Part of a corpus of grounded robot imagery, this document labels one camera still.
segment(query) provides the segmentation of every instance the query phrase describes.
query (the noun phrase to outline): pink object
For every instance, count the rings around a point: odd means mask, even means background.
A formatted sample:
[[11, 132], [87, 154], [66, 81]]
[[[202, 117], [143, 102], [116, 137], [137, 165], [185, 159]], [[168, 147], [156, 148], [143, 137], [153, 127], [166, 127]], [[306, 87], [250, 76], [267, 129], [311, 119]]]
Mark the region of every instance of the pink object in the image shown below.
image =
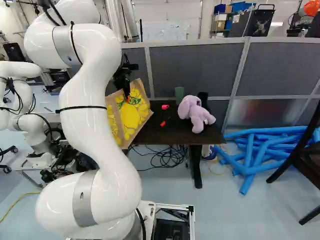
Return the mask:
[[161, 109], [162, 109], [162, 110], [167, 110], [168, 108], [169, 108], [169, 105], [163, 104], [163, 105], [161, 106]]
[[187, 95], [182, 99], [178, 107], [178, 115], [181, 119], [191, 118], [193, 124], [192, 132], [195, 134], [204, 130], [204, 123], [211, 125], [216, 121], [214, 116], [201, 107], [200, 98], [193, 95]]

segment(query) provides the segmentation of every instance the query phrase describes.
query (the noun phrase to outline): whiteboard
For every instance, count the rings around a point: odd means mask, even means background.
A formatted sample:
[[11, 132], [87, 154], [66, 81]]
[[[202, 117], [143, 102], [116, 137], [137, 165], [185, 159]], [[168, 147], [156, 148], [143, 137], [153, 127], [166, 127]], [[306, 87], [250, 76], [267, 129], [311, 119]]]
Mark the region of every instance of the whiteboard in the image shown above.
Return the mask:
[[144, 42], [167, 42], [197, 39], [199, 19], [142, 21]]

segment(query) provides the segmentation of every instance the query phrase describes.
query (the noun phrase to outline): green cup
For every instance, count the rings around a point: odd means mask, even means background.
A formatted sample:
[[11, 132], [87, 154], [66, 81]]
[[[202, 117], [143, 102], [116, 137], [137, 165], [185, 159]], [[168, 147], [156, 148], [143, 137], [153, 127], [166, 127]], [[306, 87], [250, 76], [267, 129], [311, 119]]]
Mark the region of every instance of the green cup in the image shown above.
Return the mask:
[[174, 88], [175, 103], [179, 105], [185, 97], [185, 88], [183, 86], [177, 86]]

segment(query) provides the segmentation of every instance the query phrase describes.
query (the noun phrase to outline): ceiling light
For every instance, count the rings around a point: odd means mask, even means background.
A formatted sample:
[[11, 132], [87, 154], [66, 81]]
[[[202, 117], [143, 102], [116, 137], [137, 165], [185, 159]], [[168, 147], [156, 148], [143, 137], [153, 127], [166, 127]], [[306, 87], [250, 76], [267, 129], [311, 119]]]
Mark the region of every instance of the ceiling light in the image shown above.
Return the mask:
[[281, 21], [273, 21], [273, 22], [271, 22], [270, 26], [272, 26], [272, 27], [281, 27], [283, 25], [284, 25], [284, 23], [281, 22]]

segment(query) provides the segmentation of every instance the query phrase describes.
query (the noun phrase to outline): cubicle partition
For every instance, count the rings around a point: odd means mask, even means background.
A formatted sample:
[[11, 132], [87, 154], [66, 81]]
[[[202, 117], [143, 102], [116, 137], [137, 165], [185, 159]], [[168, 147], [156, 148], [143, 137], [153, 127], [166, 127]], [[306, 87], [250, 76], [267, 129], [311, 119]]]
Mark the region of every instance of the cubicle partition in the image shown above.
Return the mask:
[[[307, 125], [320, 99], [320, 40], [241, 37], [123, 43], [151, 100], [208, 92], [217, 125], [229, 128]], [[112, 84], [107, 93], [114, 91]]]

